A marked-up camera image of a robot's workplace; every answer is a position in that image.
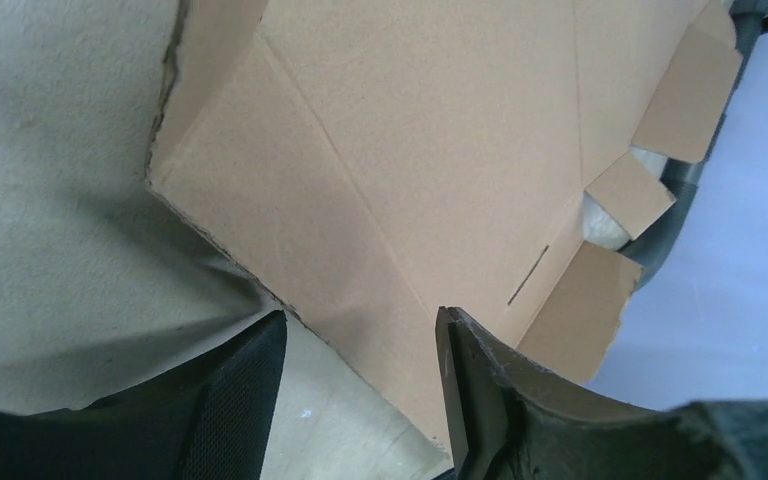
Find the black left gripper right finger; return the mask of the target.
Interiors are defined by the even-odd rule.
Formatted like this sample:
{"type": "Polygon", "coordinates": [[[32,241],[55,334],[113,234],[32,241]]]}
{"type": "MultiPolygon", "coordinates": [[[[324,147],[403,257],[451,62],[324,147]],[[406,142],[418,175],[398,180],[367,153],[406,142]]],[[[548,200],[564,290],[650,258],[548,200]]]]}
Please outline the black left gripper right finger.
{"type": "Polygon", "coordinates": [[[768,400],[640,408],[572,383],[442,307],[449,479],[768,479],[768,400]]]}

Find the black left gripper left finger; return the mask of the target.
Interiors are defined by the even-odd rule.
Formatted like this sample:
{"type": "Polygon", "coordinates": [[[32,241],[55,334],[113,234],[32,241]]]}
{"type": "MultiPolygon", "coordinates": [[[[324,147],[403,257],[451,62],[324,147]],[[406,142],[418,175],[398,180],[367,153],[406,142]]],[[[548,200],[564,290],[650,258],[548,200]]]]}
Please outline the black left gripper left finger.
{"type": "Polygon", "coordinates": [[[275,310],[85,408],[0,411],[0,479],[257,479],[286,347],[287,318],[275,310]]]}

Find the brown cardboard box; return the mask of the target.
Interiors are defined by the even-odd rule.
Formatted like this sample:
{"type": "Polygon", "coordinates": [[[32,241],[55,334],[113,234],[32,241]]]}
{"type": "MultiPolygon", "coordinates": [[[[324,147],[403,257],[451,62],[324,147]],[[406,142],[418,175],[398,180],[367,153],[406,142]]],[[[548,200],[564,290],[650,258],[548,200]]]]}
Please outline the brown cardboard box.
{"type": "Polygon", "coordinates": [[[560,376],[598,371],[742,57],[724,1],[184,1],[150,189],[428,439],[459,307],[560,376]]]}

